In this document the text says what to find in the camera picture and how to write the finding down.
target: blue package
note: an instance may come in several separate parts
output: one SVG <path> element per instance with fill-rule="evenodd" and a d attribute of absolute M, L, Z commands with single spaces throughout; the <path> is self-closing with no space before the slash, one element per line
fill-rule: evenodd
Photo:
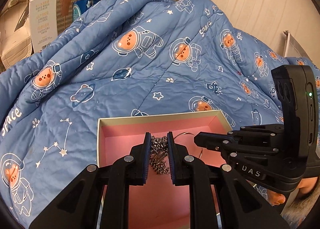
<path fill-rule="evenodd" d="M 78 0 L 73 2 L 72 6 L 72 21 L 75 21 L 80 17 L 81 14 L 83 14 L 85 11 L 87 11 L 90 7 L 94 6 L 101 0 Z"/>

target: metal chain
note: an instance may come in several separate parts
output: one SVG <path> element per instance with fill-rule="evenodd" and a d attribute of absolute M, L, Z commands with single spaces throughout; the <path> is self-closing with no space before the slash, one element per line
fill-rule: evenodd
<path fill-rule="evenodd" d="M 150 165 L 157 174 L 169 174 L 169 167 L 166 167 L 165 158 L 168 156 L 167 137 L 151 137 Z"/>

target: blanket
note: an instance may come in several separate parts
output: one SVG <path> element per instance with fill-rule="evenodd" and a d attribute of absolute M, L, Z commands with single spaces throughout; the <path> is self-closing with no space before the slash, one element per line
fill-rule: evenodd
<path fill-rule="evenodd" d="M 271 69 L 285 59 L 210 0 L 101 0 L 0 74 L 0 193 L 33 219 L 97 163 L 98 118 L 221 109 L 234 130 L 283 123 Z"/>

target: paw print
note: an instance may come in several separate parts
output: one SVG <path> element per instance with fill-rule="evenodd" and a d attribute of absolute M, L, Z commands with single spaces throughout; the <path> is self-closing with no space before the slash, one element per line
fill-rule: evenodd
<path fill-rule="evenodd" d="M 40 120 L 37 120 L 36 118 L 32 121 L 32 128 L 36 128 L 38 126 L 38 124 L 40 123 Z"/>
<path fill-rule="evenodd" d="M 172 77 L 170 77 L 170 78 L 168 77 L 168 78 L 167 78 L 167 80 L 166 80 L 166 82 L 173 83 L 173 82 L 174 82 L 174 80 L 173 80 L 173 78 L 172 78 Z"/>

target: white cardboard box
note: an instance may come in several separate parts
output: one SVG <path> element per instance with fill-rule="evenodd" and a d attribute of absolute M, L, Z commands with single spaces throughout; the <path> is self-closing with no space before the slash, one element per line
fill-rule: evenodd
<path fill-rule="evenodd" d="M 29 19 L 34 52 L 47 47 L 57 36 L 57 0 L 30 0 Z"/>

